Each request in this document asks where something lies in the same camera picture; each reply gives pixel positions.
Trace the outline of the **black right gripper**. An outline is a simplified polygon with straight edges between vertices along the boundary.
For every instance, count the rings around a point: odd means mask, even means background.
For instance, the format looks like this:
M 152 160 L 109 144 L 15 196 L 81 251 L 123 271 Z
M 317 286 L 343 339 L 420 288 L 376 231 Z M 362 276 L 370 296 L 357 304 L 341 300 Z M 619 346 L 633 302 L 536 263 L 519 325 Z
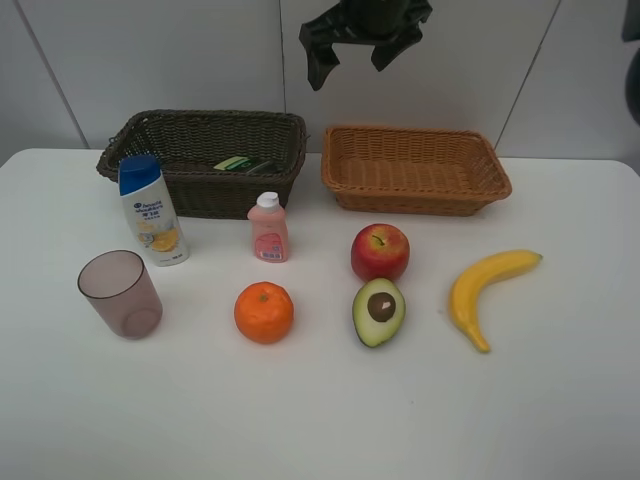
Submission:
M 339 1 L 303 23 L 299 38 L 307 55 L 307 79 L 319 91 L 340 64 L 333 44 L 375 46 L 371 62 L 383 71 L 404 51 L 419 43 L 433 7 L 429 1 Z

